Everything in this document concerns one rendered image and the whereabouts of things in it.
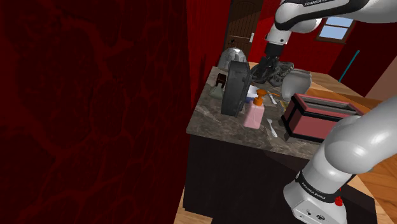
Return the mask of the grey green flask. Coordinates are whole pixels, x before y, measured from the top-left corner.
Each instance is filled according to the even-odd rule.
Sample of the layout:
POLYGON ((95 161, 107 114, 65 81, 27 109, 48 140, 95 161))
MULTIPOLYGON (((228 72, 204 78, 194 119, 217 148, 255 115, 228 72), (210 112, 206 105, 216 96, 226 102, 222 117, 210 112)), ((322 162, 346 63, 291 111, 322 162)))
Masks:
POLYGON ((221 85, 213 86, 210 88, 208 95, 214 99, 222 100, 223 98, 223 88, 221 85))

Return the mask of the brown wooden door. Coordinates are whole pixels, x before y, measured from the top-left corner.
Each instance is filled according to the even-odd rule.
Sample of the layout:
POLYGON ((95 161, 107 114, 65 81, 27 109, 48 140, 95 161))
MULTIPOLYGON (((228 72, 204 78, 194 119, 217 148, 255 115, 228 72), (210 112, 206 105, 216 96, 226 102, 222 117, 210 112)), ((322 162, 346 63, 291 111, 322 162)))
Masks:
POLYGON ((232 0, 224 50, 236 47, 248 59, 264 0, 232 0))

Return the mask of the pink soap dispenser orange pump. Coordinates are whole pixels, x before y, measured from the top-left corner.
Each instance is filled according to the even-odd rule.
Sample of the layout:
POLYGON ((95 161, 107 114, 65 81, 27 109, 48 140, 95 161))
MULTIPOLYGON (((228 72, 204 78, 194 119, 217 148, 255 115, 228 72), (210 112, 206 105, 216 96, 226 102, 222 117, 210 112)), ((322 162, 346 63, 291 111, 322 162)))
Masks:
POLYGON ((250 101, 249 104, 245 106, 243 126, 259 129, 264 111, 263 99, 261 97, 255 97, 253 101, 250 101))

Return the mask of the dark grey upright appliance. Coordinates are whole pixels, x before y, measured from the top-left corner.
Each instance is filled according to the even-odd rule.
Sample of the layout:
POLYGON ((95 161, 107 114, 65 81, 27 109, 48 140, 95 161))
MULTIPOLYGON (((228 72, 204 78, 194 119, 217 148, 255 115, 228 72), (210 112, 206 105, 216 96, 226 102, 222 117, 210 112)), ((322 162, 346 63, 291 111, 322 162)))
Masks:
POLYGON ((244 106, 251 79, 247 62, 231 61, 229 63, 221 104, 222 115, 238 116, 244 106))

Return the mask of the red toaster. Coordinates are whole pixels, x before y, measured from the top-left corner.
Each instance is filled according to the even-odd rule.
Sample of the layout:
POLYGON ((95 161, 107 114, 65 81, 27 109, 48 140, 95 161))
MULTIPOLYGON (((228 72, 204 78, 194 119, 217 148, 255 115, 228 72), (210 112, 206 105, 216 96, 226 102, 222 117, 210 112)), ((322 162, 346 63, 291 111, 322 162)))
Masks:
POLYGON ((279 120, 286 129, 286 138, 322 143, 335 124, 363 112, 350 102, 294 94, 279 120))

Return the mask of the grey dome cover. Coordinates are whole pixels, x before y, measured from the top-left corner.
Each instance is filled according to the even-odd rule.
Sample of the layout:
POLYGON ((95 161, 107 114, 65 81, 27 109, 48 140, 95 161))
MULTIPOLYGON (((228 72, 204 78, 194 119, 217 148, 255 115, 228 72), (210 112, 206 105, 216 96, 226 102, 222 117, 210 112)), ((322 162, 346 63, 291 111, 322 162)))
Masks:
POLYGON ((244 52, 236 47, 227 48, 220 56, 218 68, 228 70, 231 61, 247 62, 244 52))

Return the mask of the wooden framed window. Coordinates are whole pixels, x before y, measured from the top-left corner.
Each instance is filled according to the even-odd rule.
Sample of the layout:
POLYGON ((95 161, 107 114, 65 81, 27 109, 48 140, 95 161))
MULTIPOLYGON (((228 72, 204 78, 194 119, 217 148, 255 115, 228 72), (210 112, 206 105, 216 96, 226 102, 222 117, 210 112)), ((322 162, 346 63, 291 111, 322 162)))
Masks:
POLYGON ((318 41, 344 44, 353 30, 355 23, 356 22, 350 18, 326 18, 316 39, 318 41))

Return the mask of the teal pole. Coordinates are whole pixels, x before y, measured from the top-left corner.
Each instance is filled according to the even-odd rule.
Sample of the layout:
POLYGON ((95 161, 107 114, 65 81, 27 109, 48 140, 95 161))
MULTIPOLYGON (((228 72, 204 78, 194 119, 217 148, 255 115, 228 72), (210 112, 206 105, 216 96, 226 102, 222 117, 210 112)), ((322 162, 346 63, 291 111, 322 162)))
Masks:
POLYGON ((351 67, 352 63, 354 62, 354 60, 356 59, 356 57, 358 56, 358 54, 360 53, 360 50, 356 50, 355 54, 353 55, 352 59, 349 61, 348 65, 346 66, 346 68, 344 69, 343 73, 341 74, 340 78, 338 79, 338 82, 341 83, 344 76, 347 74, 349 68, 351 67))

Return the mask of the dark kitchen cabinet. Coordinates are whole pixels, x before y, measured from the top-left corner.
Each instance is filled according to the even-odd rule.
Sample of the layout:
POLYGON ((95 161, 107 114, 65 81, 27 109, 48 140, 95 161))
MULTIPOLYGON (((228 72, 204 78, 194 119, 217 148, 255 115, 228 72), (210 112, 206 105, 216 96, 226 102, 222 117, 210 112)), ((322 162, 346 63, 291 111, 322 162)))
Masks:
POLYGON ((183 207, 211 224, 303 224, 282 190, 307 160, 192 135, 183 207))

